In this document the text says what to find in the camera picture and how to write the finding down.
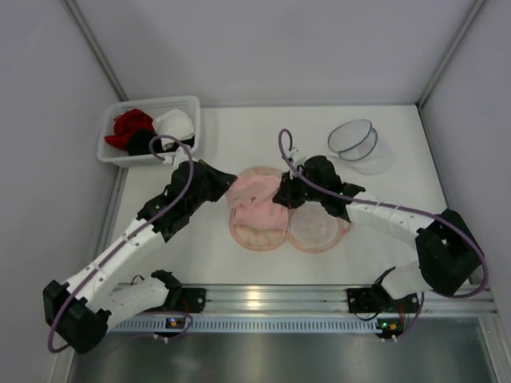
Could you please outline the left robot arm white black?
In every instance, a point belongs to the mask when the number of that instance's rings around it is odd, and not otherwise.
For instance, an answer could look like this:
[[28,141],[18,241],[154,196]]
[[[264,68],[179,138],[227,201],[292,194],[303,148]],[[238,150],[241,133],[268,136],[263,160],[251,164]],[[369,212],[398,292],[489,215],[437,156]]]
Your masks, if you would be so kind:
[[83,270],[64,282],[52,281],[43,290],[45,320],[50,327],[51,353],[59,335],[77,353],[95,348],[119,323],[146,310],[173,306],[180,282],[172,273],[157,270],[134,286],[119,289],[121,280],[155,250],[189,224],[205,203],[218,201],[235,183],[234,174],[202,160],[174,168],[163,191],[148,200],[125,231]]

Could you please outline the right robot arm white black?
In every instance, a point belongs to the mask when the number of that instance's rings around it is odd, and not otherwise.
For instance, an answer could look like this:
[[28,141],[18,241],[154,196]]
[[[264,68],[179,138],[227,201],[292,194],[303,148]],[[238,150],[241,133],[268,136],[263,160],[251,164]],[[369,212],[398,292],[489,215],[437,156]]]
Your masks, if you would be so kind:
[[412,259],[379,272],[371,288],[378,302],[397,301],[411,294],[433,291],[447,298],[463,298],[461,286],[484,264],[484,255],[463,218],[454,210],[432,214],[384,202],[364,187],[341,181],[325,156],[300,165],[285,156],[274,202],[290,209],[314,203],[328,215],[369,227],[406,244]]

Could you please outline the pink floral mesh laundry bag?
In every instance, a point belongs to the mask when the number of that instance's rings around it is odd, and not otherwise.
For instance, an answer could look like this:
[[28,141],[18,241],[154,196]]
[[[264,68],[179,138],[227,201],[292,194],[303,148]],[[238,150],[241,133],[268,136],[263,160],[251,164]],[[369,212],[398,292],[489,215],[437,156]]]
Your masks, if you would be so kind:
[[[282,172],[277,168],[253,167],[241,174],[275,175]],[[233,238],[252,251],[274,250],[285,241],[307,253],[321,253],[338,244],[351,229],[351,224],[327,214],[319,203],[305,203],[296,209],[288,209],[288,223],[284,231],[258,231],[248,227],[233,226],[230,214],[229,227]]]

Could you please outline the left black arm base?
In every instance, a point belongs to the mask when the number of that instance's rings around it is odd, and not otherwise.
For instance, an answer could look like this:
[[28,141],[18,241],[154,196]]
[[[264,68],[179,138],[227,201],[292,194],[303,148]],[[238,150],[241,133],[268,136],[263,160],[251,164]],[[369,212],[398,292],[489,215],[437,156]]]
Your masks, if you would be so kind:
[[206,297],[204,288],[176,287],[168,292],[162,307],[166,311],[198,314],[204,310]]

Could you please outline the pink bra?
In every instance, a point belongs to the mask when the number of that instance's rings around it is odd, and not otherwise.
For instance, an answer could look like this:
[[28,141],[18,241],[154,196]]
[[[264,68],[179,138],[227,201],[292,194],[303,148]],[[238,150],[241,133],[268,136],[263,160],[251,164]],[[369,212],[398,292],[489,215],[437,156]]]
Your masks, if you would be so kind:
[[273,201],[280,178],[275,175],[241,174],[226,193],[231,224],[258,231],[284,231],[288,209]]

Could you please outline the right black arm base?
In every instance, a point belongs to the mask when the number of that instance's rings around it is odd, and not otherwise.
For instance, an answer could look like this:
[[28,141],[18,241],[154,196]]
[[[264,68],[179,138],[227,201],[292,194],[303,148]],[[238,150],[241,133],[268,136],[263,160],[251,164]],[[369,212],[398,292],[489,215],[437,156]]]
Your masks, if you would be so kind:
[[416,313],[420,298],[409,294],[404,298],[392,298],[381,286],[348,288],[347,303],[351,314]]

